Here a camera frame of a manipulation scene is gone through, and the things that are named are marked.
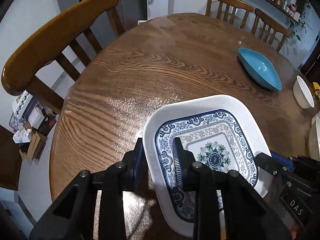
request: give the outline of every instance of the white plate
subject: white plate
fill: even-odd
[[[143,146],[164,218],[179,234],[192,237],[194,192],[182,192],[177,186],[172,154],[175,137],[180,137],[196,160],[213,170],[237,170],[262,197],[268,192],[272,176],[257,168],[252,155],[271,154],[242,102],[216,95],[163,106],[147,120]],[[220,193],[218,199],[222,210]]]

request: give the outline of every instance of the screw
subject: screw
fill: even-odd
[[[89,171],[88,170],[80,171],[79,175],[84,178],[89,175]]]
[[[119,168],[119,169],[123,168],[124,166],[125,166],[124,162],[117,162],[116,163],[116,167]]]
[[[239,172],[238,172],[238,171],[235,171],[235,170],[230,170],[230,171],[229,171],[229,174],[230,174],[230,176],[236,178],[236,177],[238,177]]]
[[[201,162],[193,162],[192,166],[194,166],[196,169],[198,169],[202,166],[202,163]]]

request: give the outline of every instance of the teal bowl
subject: teal bowl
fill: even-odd
[[[258,84],[272,91],[282,89],[278,73],[265,56],[246,48],[239,48],[238,52],[241,63]]]

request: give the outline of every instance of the round wooden table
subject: round wooden table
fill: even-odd
[[[238,48],[260,52],[274,65],[282,91],[260,87],[238,59]],[[204,15],[173,14],[145,22],[107,46],[71,88],[50,156],[52,200],[83,169],[97,172],[132,150],[148,117],[170,103],[227,94],[242,101],[270,150],[308,155],[315,107],[293,96],[300,75],[288,59],[251,33]],[[185,239],[165,222],[150,176],[137,193],[124,193],[128,238]]]

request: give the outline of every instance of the stainless steel refrigerator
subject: stainless steel refrigerator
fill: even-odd
[[[60,11],[70,8],[72,5],[82,1],[82,0],[57,0]],[[120,20],[126,30],[129,30],[137,25],[138,20],[147,20],[147,3],[145,0],[120,0],[116,7],[119,14]],[[91,26],[91,30],[99,41],[100,45],[104,48],[110,44],[114,39],[115,35],[111,29],[108,17],[106,13],[101,14],[98,19]],[[81,34],[77,41],[88,54],[88,56],[93,59],[95,52],[91,45]]]

